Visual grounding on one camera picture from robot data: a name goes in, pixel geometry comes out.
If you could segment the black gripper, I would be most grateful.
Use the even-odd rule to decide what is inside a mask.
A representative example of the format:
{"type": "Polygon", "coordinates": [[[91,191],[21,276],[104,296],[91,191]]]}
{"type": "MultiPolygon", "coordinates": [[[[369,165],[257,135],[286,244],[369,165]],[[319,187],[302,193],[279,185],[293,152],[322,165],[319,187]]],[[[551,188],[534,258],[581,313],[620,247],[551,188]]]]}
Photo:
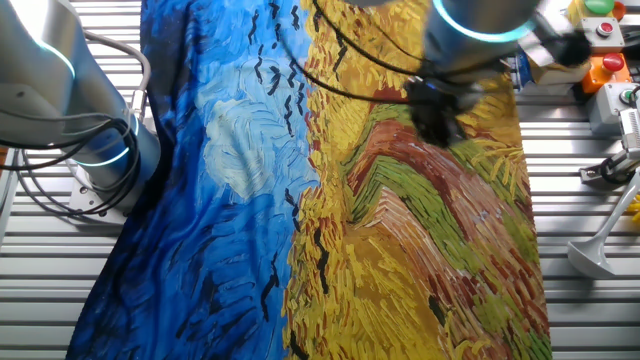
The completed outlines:
{"type": "Polygon", "coordinates": [[[455,84],[415,76],[405,83],[405,90],[411,120],[422,142],[440,145],[438,128],[433,125],[444,125],[446,148],[468,140],[464,127],[456,118],[484,96],[478,83],[455,84]]]}

